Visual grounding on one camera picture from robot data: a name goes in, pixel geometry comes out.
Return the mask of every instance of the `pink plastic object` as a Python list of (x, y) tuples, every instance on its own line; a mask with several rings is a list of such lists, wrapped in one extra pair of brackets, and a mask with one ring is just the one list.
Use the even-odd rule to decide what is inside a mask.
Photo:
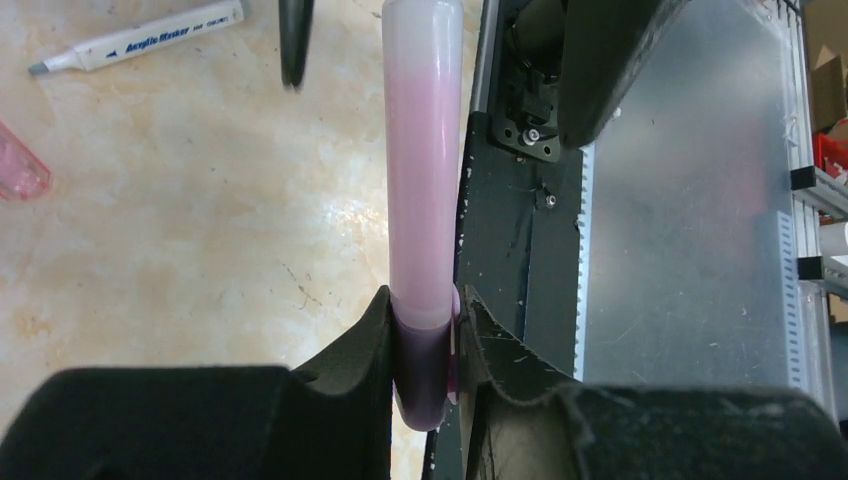
[(445, 414), (462, 84), (460, 0), (383, 5), (395, 389), (416, 430)]
[(50, 185), (50, 170), (0, 123), (0, 198), (30, 200)]

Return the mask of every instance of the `screw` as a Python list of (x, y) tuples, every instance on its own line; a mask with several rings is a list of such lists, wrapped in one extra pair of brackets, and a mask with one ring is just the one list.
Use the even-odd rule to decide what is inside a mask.
[(528, 147), (532, 147), (542, 138), (542, 135), (539, 134), (539, 131), (535, 128), (531, 128), (529, 130), (525, 130), (524, 133), (521, 134), (521, 139), (524, 140), (524, 143)]

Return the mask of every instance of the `red container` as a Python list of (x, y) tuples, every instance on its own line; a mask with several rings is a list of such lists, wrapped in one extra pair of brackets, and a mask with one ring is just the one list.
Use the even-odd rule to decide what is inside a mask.
[(0, 198), (26, 201), (50, 186), (50, 170), (0, 122)]
[(848, 141), (828, 138), (823, 133), (813, 135), (813, 157), (816, 167), (833, 178), (848, 172)]

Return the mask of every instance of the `cardboard box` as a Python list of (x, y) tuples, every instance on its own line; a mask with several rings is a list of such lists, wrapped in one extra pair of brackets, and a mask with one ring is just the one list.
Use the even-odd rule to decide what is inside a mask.
[(803, 15), (810, 113), (813, 132), (820, 132), (848, 118), (848, 1), (815, 0)]
[(848, 303), (834, 294), (827, 296), (830, 321), (833, 323), (848, 322)]

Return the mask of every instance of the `beige marble surface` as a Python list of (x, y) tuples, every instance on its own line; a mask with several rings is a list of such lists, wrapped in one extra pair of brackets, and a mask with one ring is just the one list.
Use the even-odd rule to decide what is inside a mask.
[[(96, 72), (26, 72), (205, 3), (0, 2), (0, 118), (54, 175), (0, 204), (0, 429), (71, 366), (297, 366), (388, 281), (380, 0), (316, 2), (297, 95), (276, 2)], [(463, 115), (479, 18), (467, 1)], [(394, 477), (415, 478), (424, 437), (394, 432)]]

